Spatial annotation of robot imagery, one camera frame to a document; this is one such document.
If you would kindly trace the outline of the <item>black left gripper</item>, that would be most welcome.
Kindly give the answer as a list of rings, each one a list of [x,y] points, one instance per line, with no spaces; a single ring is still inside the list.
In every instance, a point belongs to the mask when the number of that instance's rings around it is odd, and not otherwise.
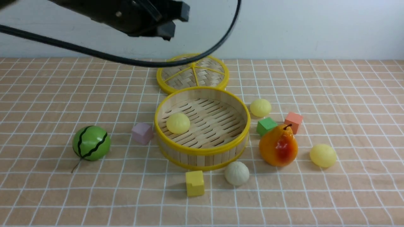
[[[130,37],[175,35],[174,20],[189,20],[190,6],[176,0],[54,0],[53,3]]]

